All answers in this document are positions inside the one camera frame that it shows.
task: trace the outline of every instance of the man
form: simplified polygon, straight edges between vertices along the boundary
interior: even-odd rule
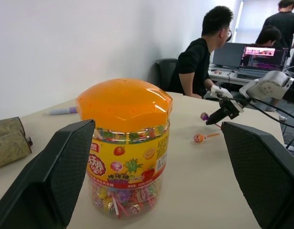
[[[280,30],[282,37],[275,44],[275,47],[294,48],[292,46],[294,34],[294,0],[281,0],[278,4],[279,12],[267,18],[264,26],[272,25]]]
[[[205,15],[202,37],[180,54],[168,91],[203,98],[206,89],[214,85],[208,75],[210,53],[228,40],[232,19],[233,13],[226,6],[217,6]]]
[[[277,41],[281,40],[281,38],[282,35],[279,29],[271,25],[266,25],[262,28],[256,40],[256,45],[272,47]],[[277,106],[279,102],[279,99],[272,98],[271,105]],[[276,110],[272,107],[268,107],[266,111],[275,112]],[[286,121],[287,118],[279,114],[279,120]]]

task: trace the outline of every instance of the yellow label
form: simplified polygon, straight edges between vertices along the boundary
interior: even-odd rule
[[[169,129],[147,142],[117,144],[93,139],[87,166],[97,183],[116,188],[141,187],[153,182],[166,165]]]

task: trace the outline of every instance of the plastic jar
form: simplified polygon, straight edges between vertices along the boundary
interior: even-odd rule
[[[172,98],[136,79],[99,83],[77,98],[82,120],[94,119],[87,175],[94,206],[111,216],[150,210],[162,186]]]

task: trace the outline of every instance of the black hair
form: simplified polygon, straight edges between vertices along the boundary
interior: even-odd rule
[[[202,36],[214,35],[221,29],[229,27],[233,12],[226,6],[216,6],[203,19]]]
[[[281,39],[281,32],[275,26],[264,26],[256,40],[256,44],[264,44],[268,41],[277,41]]]
[[[278,7],[279,8],[287,8],[288,6],[293,5],[293,9],[294,9],[294,0],[281,0],[278,3]]]

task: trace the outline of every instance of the table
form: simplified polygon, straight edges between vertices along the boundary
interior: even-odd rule
[[[211,114],[219,108],[217,102],[171,94],[173,111],[168,159],[163,187],[156,207],[133,220],[112,220],[93,208],[85,179],[68,229],[260,229],[234,177],[223,135],[193,142],[196,133],[208,135],[220,132],[217,126],[206,126],[200,120],[202,112]],[[68,101],[53,108],[74,106]],[[0,168],[0,198],[14,179],[48,143],[58,129],[79,121],[77,114],[47,116],[45,111],[21,118],[27,136],[33,140],[33,153]],[[278,123],[260,112],[245,108],[237,123],[250,125],[271,133],[282,144]]]
[[[210,70],[217,69],[219,71],[222,71],[222,74],[215,74],[214,72],[211,72]],[[226,68],[217,68],[217,67],[210,67],[208,74],[209,77],[214,81],[219,81],[223,83],[233,83],[237,85],[246,85],[248,82],[250,82],[252,79],[250,78],[238,78],[237,77],[237,71],[235,70],[234,73],[230,73],[228,69]]]

